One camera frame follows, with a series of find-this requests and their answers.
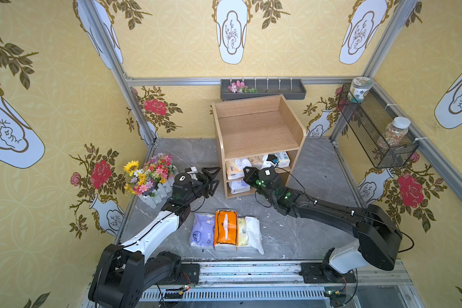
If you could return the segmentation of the cream tissue pack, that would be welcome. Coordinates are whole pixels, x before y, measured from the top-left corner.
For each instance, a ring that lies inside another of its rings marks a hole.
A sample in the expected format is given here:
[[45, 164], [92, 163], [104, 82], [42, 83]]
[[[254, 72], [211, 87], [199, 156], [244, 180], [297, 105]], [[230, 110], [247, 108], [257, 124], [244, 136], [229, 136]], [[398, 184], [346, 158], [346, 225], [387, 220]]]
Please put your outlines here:
[[257, 169], [262, 169], [263, 168], [263, 160], [262, 157], [256, 155], [248, 158], [252, 167], [257, 168]]

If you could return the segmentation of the white orange tissue pack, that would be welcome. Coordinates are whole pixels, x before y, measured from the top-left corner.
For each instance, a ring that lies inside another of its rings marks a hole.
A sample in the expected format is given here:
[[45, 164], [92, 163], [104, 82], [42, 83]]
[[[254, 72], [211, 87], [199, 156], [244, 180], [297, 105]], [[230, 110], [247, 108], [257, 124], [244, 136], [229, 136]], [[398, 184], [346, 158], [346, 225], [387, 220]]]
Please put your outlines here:
[[252, 167], [249, 159], [226, 160], [226, 174], [228, 180], [237, 180], [244, 177], [245, 167]]

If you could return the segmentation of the green white tissue pack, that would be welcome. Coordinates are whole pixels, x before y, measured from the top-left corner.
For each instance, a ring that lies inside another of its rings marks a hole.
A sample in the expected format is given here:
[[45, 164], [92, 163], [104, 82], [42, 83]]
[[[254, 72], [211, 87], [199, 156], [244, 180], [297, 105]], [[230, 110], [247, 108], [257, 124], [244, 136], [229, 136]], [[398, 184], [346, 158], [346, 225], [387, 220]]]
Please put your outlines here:
[[291, 159], [286, 151], [275, 153], [277, 162], [274, 164], [278, 168], [288, 168], [291, 164]]

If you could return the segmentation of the yellow tissue pack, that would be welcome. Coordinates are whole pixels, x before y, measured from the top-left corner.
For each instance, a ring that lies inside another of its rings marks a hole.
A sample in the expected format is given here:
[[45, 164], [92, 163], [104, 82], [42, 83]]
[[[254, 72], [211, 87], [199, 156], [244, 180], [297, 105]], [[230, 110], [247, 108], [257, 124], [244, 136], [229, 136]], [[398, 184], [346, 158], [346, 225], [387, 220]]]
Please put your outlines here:
[[246, 216], [237, 219], [238, 223], [238, 250], [257, 250], [264, 254], [262, 245], [261, 226], [257, 218]]

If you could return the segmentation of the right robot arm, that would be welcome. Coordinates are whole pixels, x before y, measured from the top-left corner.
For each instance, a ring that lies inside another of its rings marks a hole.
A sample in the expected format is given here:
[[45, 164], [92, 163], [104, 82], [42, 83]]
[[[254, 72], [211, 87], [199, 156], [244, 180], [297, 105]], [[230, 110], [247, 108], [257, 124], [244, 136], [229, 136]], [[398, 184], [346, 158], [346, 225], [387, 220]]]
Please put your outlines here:
[[348, 245], [328, 250], [323, 261], [313, 266], [313, 271], [302, 269], [305, 281], [309, 278], [344, 281], [349, 271], [367, 265], [384, 271], [395, 268], [403, 234], [377, 205], [363, 209], [314, 198], [286, 187], [274, 168], [246, 167], [244, 174], [244, 181], [282, 215], [321, 222], [355, 237]]

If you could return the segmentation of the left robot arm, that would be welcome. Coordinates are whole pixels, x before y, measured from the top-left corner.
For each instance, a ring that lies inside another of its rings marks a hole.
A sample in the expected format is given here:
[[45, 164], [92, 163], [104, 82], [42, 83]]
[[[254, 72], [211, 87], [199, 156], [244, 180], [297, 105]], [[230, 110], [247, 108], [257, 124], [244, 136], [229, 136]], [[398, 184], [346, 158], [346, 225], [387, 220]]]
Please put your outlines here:
[[144, 291], [163, 281], [177, 282], [181, 258], [171, 252], [151, 254], [191, 213], [191, 203], [214, 195], [219, 184], [219, 167], [197, 173], [179, 173], [172, 194], [157, 217], [132, 239], [110, 244], [102, 252], [88, 293], [88, 299], [103, 307], [135, 307]]

